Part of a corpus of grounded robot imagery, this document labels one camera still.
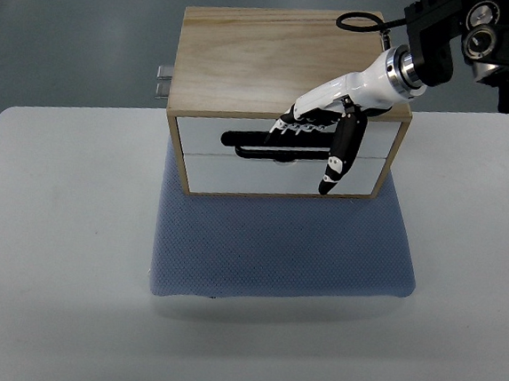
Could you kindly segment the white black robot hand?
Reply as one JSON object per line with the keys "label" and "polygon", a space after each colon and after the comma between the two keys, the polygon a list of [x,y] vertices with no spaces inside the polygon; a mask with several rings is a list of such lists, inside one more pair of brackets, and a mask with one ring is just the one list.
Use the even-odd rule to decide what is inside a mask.
{"label": "white black robot hand", "polygon": [[317,86],[277,118],[268,136],[286,131],[322,131],[334,124],[320,194],[327,194],[351,170],[359,153],[368,117],[425,93],[406,45],[382,52],[364,71],[351,72]]}

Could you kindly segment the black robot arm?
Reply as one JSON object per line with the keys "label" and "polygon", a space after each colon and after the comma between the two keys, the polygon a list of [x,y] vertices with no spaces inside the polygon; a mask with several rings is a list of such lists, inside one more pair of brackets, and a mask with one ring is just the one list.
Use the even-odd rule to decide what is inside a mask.
{"label": "black robot arm", "polygon": [[509,114],[509,0],[418,0],[404,8],[415,78],[424,85],[453,75],[450,41],[459,38],[474,80],[497,89]]}

